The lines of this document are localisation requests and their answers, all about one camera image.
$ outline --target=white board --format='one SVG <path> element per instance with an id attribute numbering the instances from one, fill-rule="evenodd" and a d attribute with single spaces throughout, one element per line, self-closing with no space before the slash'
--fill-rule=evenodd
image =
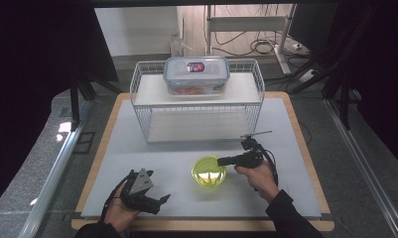
<path id="1" fill-rule="evenodd" d="M 306 217 L 321 217 L 310 177 L 282 98 L 265 99 L 256 132 L 272 133 L 255 139 L 276 157 L 279 186 L 293 198 Z M 87 198 L 82 217 L 98 217 L 112 189 L 130 170 L 154 171 L 152 198 L 170 194 L 156 216 L 161 217 L 266 217 L 267 202 L 249 186 L 246 177 L 227 167 L 226 179 L 217 188 L 201 188 L 191 170 L 196 160 L 208 155 L 244 153 L 239 142 L 148 144 L 129 100 L 122 102 L 102 165 Z M 141 216 L 153 214 L 141 213 Z"/>

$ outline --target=wall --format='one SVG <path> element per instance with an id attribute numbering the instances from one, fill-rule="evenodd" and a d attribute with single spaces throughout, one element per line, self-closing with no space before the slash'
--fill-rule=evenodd
<path id="1" fill-rule="evenodd" d="M 113 57 L 168 54 L 178 31 L 177 7 L 101 8 L 97 19 Z"/>

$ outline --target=gray floor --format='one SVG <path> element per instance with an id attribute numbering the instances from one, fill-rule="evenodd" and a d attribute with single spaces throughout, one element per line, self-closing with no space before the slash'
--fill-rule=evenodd
<path id="1" fill-rule="evenodd" d="M 153 56 L 164 60 L 166 56 Z M 142 58 L 116 58 L 120 82 L 112 82 L 128 91 L 133 62 Z M 268 90 L 283 90 L 287 83 L 273 58 L 258 59 Z M 289 86 L 300 83 L 298 80 Z M 359 168 L 346 147 L 321 97 L 323 82 L 299 94 L 291 95 L 294 109 L 308 142 L 318 176 L 335 221 L 332 232 L 325 237 L 394 237 Z M 90 170 L 104 127 L 116 95 L 93 84 L 97 97 L 93 101 L 89 120 L 64 172 L 62 182 L 40 226 L 37 237 L 73 237 L 70 221 L 74 217 L 81 190 Z M 0 199 L 0 237 L 17 237 L 31 211 L 34 200 L 63 145 L 57 141 L 60 124 L 69 122 L 69 93 L 59 94 L 52 103 L 53 112 L 28 156 L 27 161 Z M 351 133 L 369 161 L 384 190 L 398 210 L 398 162 L 359 115 L 356 104 L 349 108 Z M 83 143 L 91 138 L 91 143 Z M 262 237 L 262 233 L 192 233 L 192 237 Z M 134 233 L 134 237 L 186 237 L 185 233 Z"/>

